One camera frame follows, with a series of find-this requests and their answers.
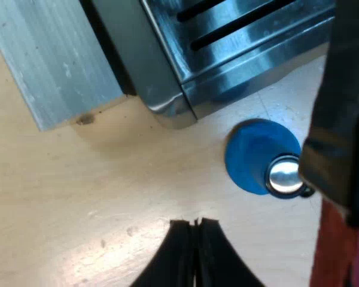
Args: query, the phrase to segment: dark stain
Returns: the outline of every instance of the dark stain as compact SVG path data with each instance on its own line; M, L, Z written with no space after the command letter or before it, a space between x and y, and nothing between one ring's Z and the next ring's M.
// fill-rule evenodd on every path
M137 232L138 232L137 226L131 226L126 230L127 235L129 235L130 237L133 237Z
M94 122L95 122L95 116L92 114L87 114L79 118L77 124L79 126L85 126L87 124L93 124Z

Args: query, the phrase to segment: blue rubber cup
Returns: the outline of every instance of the blue rubber cup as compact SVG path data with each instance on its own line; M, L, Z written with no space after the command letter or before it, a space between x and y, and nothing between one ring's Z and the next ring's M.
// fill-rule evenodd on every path
M231 179L243 190L289 199L301 195L306 188L297 175L300 152L298 140L284 126L268 120L251 120L232 133L225 165ZM293 173L277 173L282 167L291 168ZM269 184L271 180L287 184L290 178L296 186L291 192L277 192Z

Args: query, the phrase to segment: wooden table surface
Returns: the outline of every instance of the wooden table surface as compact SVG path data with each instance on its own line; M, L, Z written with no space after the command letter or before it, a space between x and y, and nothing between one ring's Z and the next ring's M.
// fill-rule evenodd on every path
M303 142L321 57L184 130L162 128L138 97L93 124L41 133L0 54L0 286L127 286L171 219L219 219L267 286L307 286L321 199L238 188L226 136L269 118Z

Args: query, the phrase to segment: blue suction cup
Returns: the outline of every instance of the blue suction cup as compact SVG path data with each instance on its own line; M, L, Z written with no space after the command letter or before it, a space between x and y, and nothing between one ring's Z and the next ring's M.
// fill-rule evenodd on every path
M235 129L226 147L225 165L236 185L250 193L268 194L266 172L282 155L299 156L300 145L284 126L251 120Z

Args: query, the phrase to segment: red object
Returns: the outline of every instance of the red object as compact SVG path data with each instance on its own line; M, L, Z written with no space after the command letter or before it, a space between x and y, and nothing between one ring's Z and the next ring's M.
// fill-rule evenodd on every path
M323 200L311 287L359 287L359 231L348 227L335 207Z

